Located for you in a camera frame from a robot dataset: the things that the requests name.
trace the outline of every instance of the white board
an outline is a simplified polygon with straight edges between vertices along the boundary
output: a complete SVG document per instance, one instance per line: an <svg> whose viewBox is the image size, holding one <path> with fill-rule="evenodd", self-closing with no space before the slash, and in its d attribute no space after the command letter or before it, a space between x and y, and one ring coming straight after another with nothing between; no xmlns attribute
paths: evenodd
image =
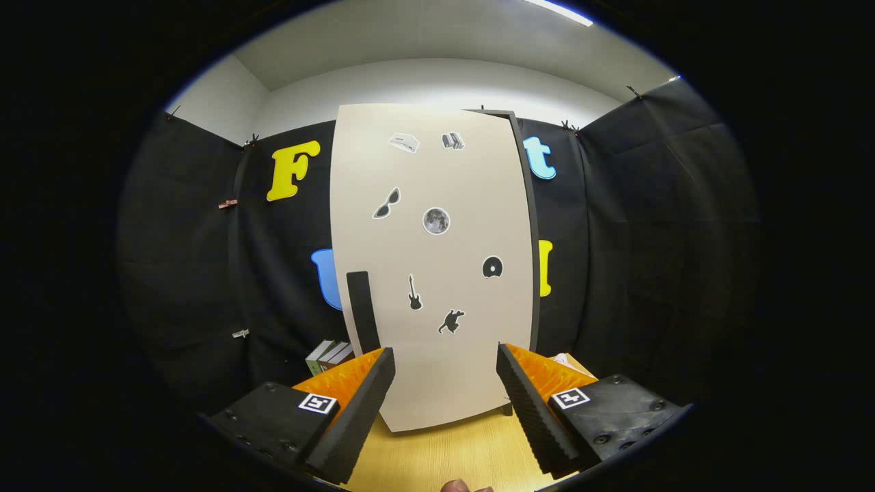
<svg viewBox="0 0 875 492"><path fill-rule="evenodd" d="M396 188L397 203L375 218ZM433 208L448 214L446 230L440 220L424 221L439 215L427 214ZM347 289L351 271L368 272L380 343L395 350L395 381L381 408L391 431L445 424L508 403L495 373L496 350L500 342L529 346L536 256L507 119L402 104L340 106L331 227L355 354L361 345ZM487 278L489 257L499 262L486 264ZM411 275L421 303L416 310ZM455 323L447 319L458 311L464 315Z"/></svg>

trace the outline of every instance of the ceiling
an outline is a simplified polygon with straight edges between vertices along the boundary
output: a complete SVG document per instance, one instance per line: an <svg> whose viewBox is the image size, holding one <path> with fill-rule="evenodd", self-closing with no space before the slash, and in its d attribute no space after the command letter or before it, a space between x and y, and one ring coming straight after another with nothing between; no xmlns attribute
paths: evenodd
<svg viewBox="0 0 875 492"><path fill-rule="evenodd" d="M522 0L340 0L279 25L234 53L267 89L338 68L406 58L506 63L618 101L676 75L595 24Z"/></svg>

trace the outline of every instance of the yellow letter f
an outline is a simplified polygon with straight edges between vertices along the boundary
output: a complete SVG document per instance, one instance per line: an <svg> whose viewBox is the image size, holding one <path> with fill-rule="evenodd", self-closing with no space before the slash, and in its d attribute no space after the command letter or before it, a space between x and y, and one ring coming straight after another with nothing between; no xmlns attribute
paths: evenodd
<svg viewBox="0 0 875 492"><path fill-rule="evenodd" d="M295 196L298 187L291 184L291 176L300 181L307 174L307 155L315 157L319 155L319 142L311 140L306 144L286 147L273 153L274 159L274 182L268 191L268 201L281 200Z"/></svg>

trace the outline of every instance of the white wall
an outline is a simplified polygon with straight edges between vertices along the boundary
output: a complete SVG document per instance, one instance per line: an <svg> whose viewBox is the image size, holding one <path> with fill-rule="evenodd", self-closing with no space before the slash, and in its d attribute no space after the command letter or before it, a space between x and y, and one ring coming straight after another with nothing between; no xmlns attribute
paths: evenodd
<svg viewBox="0 0 875 492"><path fill-rule="evenodd" d="M256 117L270 92L234 56L227 56L167 104L175 116L236 144L252 138Z"/></svg>
<svg viewBox="0 0 875 492"><path fill-rule="evenodd" d="M391 60L341 68L271 92L252 131L268 137L333 120L341 104L365 102L455 109L479 109L483 104L486 109L514 111L521 118L553 124L569 120L576 126L620 105L593 89L527 68L477 60Z"/></svg>

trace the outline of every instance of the book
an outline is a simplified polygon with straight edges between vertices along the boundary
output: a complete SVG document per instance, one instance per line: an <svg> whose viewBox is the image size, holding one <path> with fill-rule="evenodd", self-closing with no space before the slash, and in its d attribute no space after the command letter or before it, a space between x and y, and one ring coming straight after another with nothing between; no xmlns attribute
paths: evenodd
<svg viewBox="0 0 875 492"><path fill-rule="evenodd" d="M322 343L318 344L318 346L307 356L305 359L307 367L314 376L322 372L322 368L319 367L319 357L321 357L326 351L334 348L335 345L337 345L337 342L334 340L322 340Z"/></svg>
<svg viewBox="0 0 875 492"><path fill-rule="evenodd" d="M331 361L335 355L339 354L340 351L342 351L347 346L350 348L352 347L352 345L350 345L348 342L341 341L337 345L335 345L333 348L331 348L330 350L325 352L321 357L319 357L319 359L318 359L319 370L320 371L328 370L327 368L329 367L328 366L329 361Z"/></svg>
<svg viewBox="0 0 875 492"><path fill-rule="evenodd" d="M353 353L353 346L347 345L346 348L335 354L334 357L331 358L331 360L327 362L320 362L319 366L322 368L323 371L327 371L334 366L338 366L346 361L351 361L353 360L353 358L355 358L355 354Z"/></svg>

